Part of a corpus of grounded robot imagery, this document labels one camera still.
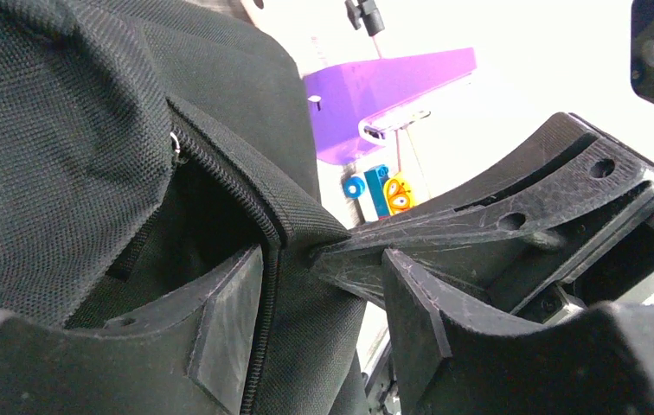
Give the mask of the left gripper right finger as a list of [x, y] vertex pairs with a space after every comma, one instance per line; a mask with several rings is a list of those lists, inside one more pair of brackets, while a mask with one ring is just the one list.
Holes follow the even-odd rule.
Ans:
[[543, 327], [508, 315], [396, 250], [381, 265], [406, 414], [600, 412], [604, 353], [589, 319]]

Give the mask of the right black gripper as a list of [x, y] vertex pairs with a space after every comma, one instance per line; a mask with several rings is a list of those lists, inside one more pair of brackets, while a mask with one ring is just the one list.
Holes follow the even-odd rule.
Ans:
[[385, 251], [534, 322], [654, 292], [654, 163], [556, 113], [479, 176], [313, 253], [340, 287], [379, 287]]

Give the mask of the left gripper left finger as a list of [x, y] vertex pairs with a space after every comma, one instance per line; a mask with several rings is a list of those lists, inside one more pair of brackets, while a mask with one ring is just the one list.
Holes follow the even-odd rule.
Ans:
[[70, 414], [236, 414], [259, 310], [260, 246], [86, 330]]

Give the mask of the black backpack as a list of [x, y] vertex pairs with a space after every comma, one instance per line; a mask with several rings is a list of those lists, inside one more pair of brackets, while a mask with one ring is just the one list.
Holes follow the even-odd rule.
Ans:
[[263, 255], [236, 414], [365, 414], [366, 303], [321, 280], [305, 87], [186, 1], [0, 1], [0, 414], [70, 414], [86, 330]]

